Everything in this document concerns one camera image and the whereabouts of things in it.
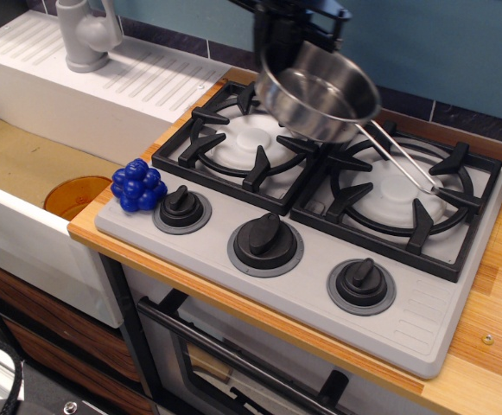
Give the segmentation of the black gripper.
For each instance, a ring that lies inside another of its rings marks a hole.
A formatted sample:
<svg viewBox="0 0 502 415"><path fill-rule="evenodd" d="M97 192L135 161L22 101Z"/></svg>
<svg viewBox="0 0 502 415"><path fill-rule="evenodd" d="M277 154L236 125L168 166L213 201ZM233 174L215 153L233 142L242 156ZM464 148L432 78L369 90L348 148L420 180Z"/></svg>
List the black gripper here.
<svg viewBox="0 0 502 415"><path fill-rule="evenodd" d="M337 1L253 1L232 3L253 14L253 49L257 67L262 66L262 52L269 45L300 45L337 52L342 45L345 23L351 12Z"/></svg>

